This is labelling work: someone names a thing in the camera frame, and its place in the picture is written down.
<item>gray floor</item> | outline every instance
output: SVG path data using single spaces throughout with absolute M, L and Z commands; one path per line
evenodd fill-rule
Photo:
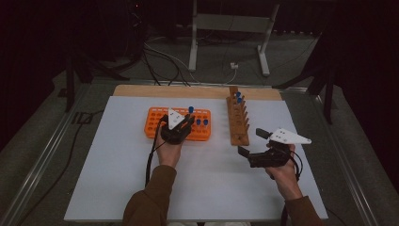
M 273 35 L 266 49 L 271 74 L 263 77 L 255 51 L 256 45 L 260 44 L 262 39 L 262 36 L 257 35 L 234 44 L 201 46 L 197 71 L 191 75 L 182 63 L 178 64 L 185 80 L 191 85 L 226 86 L 222 84 L 231 81 L 234 76 L 230 63 L 237 62 L 236 76 L 229 85 L 268 87 L 299 75 L 317 42 L 311 36 Z M 177 57 L 185 65 L 188 64 L 189 38 L 171 41 L 152 37 L 149 38 L 147 44 L 147 48 L 167 53 Z M 176 73 L 174 66 L 167 61 L 154 56 L 148 56 L 148 58 L 157 73 L 167 78 L 172 78 Z M 122 75 L 131 78 L 128 82 L 130 84 L 149 83 L 151 80 L 149 70 L 142 62 L 138 62 Z M 45 100 L 35 115 L 0 153 L 0 215 L 2 217 L 5 216 L 13 199 L 19 194 L 18 190 L 23 185 L 25 176 L 46 149 L 59 122 L 65 119 L 71 121 L 68 117 L 73 117 L 64 113 L 65 99 L 57 97 L 60 89 L 65 88 L 65 74 L 60 74 L 54 82 L 56 84 L 54 93 Z M 310 82 L 311 79 L 308 79 L 295 86 L 306 88 Z M 76 104 L 72 114 L 104 109 L 108 97 L 112 95 L 117 84 L 121 82 L 96 73 L 91 85 L 78 86 L 79 90 L 83 90 L 79 92 L 82 99 Z M 334 123 L 332 125 L 327 125 L 320 117 L 321 106 L 318 104 L 318 98 L 307 95 L 303 90 L 292 88 L 282 92 L 281 95 L 292 112 L 298 133 L 305 137 L 312 137 L 313 144 L 304 148 L 326 208 L 339 216 L 346 225 L 398 225 L 398 195 L 376 160 L 367 137 L 340 89 L 334 88 L 332 109 Z M 100 120 L 99 114 L 94 117 L 91 124 L 81 128 L 76 137 L 71 164 L 64 176 L 24 220 L 23 225 L 120 225 L 118 222 L 63 221 L 73 188 Z M 69 126 L 65 128 L 65 133 L 62 134 L 59 143 L 56 144 L 56 151 L 51 156 L 52 160 L 47 170 L 40 176 L 37 187 L 22 215 L 40 199 L 66 165 L 78 127 L 77 124 L 69 123 Z M 370 209 L 371 213 L 364 214 L 364 209 Z M 325 221 L 326 225 L 343 225 L 334 214 L 328 212 L 329 219 Z M 279 225 L 279 223 L 277 221 L 256 222 L 253 225 Z

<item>floor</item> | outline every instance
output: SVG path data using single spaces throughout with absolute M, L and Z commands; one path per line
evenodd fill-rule
M 146 56 L 152 71 L 159 74 L 155 75 L 156 78 L 163 85 L 172 81 L 171 85 L 182 86 L 186 81 L 191 86 L 270 88 L 299 75 L 317 43 L 312 36 L 273 34 L 266 48 L 271 74 L 265 77 L 261 74 L 255 50 L 263 39 L 261 35 L 233 33 L 227 38 L 222 35 L 225 34 L 210 32 L 199 39 L 197 70 L 194 73 L 186 69 L 191 41 L 189 37 L 169 40 L 151 36 L 146 41 Z M 159 57 L 159 52 L 172 56 L 179 70 L 168 60 Z M 124 61 L 126 59 L 121 58 L 116 63 L 105 64 L 112 67 Z M 232 62 L 238 64 L 237 70 L 231 69 Z M 23 187 L 26 175 L 32 174 L 29 171 L 43 150 L 54 150 L 48 155 L 51 161 L 45 170 L 36 175 L 37 181 L 33 183 L 36 188 L 27 194 L 23 204 L 17 208 L 20 212 L 15 216 L 14 224 L 10 225 L 16 225 L 19 217 L 24 218 L 20 221 L 22 225 L 120 225 L 118 222 L 76 223 L 63 220 L 101 114 L 83 126 L 73 119 L 78 112 L 103 110 L 118 84 L 154 82 L 143 60 L 120 73 L 131 78 L 128 82 L 115 81 L 97 71 L 94 73 L 96 76 L 91 84 L 76 82 L 76 95 L 81 98 L 77 98 L 69 114 L 64 112 L 66 100 L 57 97 L 60 90 L 65 88 L 65 73 L 57 76 L 54 93 L 0 153 L 0 216 L 4 218 L 8 216 L 7 210 L 13 200 L 21 195 L 19 189 Z M 298 133 L 317 137 L 313 139 L 316 142 L 305 152 L 328 209 L 329 219 L 325 224 L 395 225 L 395 222 L 399 222 L 398 195 L 376 160 L 343 94 L 338 87 L 334 87 L 331 111 L 333 124 L 328 125 L 320 117 L 321 105 L 317 104 L 320 99 L 305 92 L 310 82 L 311 78 L 302 81 L 281 95 L 293 112 Z M 252 225 L 279 225 L 279 221 L 253 222 Z

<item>brown sleeve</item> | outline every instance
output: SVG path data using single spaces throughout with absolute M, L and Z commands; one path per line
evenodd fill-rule
M 169 197 L 176 178 L 176 170 L 158 166 L 144 190 L 135 193 L 126 205 L 122 225 L 167 225 Z
M 317 216 L 308 196 L 297 200 L 285 201 L 285 207 L 294 226 L 324 225 L 323 221 Z

